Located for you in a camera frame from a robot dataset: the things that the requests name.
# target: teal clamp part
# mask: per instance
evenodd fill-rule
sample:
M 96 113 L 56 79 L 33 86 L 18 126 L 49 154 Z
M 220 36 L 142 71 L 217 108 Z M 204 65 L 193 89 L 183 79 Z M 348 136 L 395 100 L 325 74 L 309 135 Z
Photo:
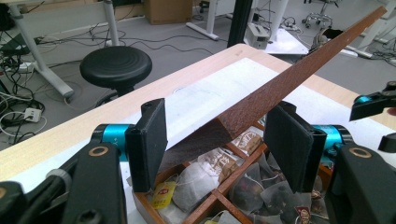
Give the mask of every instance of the teal clamp part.
M 120 150 L 120 161 L 127 161 L 125 155 L 125 131 L 129 124 L 108 124 L 103 132 L 102 142 L 108 142 Z
M 359 96 L 358 98 L 356 98 L 355 103 L 359 103 L 359 104 L 364 104 L 367 103 L 369 101 L 372 101 L 372 99 L 368 96 Z
M 334 126 L 332 125 L 312 125 L 316 129 L 320 129 L 327 134 L 324 149 L 334 147 L 334 144 L 343 143 L 343 138 Z

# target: cardboard box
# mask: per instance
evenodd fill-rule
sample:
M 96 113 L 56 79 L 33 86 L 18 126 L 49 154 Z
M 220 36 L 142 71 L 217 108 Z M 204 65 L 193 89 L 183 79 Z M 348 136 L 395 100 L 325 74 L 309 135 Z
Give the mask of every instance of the cardboard box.
M 149 23 L 182 23 L 191 20 L 192 0 L 145 0 L 145 15 Z

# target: white surface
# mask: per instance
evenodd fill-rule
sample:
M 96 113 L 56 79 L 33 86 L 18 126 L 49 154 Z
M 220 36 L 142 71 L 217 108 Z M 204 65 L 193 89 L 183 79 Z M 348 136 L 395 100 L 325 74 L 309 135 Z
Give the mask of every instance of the white surface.
M 286 30 L 277 29 L 276 39 L 272 44 L 268 43 L 267 48 L 263 51 L 268 54 L 304 55 L 308 53 L 308 48 Z
M 198 123 L 205 123 L 209 115 L 216 116 L 220 110 L 231 106 L 233 101 L 239 101 L 240 97 L 248 94 L 254 88 L 257 89 L 258 86 L 275 75 L 274 71 L 249 59 L 243 59 L 166 97 L 166 118 L 170 144 L 175 144 L 182 138 L 179 125 L 188 126 L 187 128 L 190 128 L 191 131 L 197 129 L 200 125 Z M 395 132 L 371 119 L 349 122 L 349 108 L 304 86 L 297 88 L 285 100 L 297 105 L 297 113 L 312 124 L 341 124 L 345 126 L 351 132 L 356 143 L 364 147 L 375 149 L 383 135 Z M 139 114 L 134 114 L 128 119 L 120 120 L 120 123 L 135 123 L 139 117 Z M 197 124 L 194 124 L 195 121 L 191 121 L 191 119 L 197 120 Z M 47 172 L 58 168 L 87 143 L 88 139 L 11 179 L 21 182 L 24 190 L 30 191 L 44 179 Z M 126 162 L 121 164 L 121 172 L 127 199 L 128 223 L 144 223 L 135 209 L 132 188 L 126 184 L 126 178 L 129 177 L 129 168 Z

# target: clamp jaw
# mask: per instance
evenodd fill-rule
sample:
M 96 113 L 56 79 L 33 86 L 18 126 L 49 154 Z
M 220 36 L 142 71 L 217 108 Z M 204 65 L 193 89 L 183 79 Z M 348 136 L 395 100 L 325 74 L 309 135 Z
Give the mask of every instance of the clamp jaw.
M 352 106 L 349 120 L 363 119 L 382 113 L 386 107 L 396 106 L 396 81 L 387 83 L 387 87 L 369 95 L 357 97 Z
M 164 99 L 141 111 L 136 125 L 99 125 L 86 146 L 32 191 L 0 182 L 0 223 L 127 223 L 120 160 L 129 162 L 134 192 L 148 192 L 167 145 Z

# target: wooden strip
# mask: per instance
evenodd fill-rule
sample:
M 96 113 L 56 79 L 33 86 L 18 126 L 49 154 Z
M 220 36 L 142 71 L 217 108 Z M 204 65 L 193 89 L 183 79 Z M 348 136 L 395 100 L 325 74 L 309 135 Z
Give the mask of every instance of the wooden strip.
M 311 77 L 321 66 L 351 43 L 385 12 L 386 10 L 383 7 L 379 7 L 335 39 L 307 55 L 239 103 L 171 147 L 165 152 L 160 171 L 183 161 L 192 160 L 208 150 L 231 142 L 274 108 L 285 96 Z
M 379 7 L 218 116 L 232 139 L 276 106 L 386 12 Z

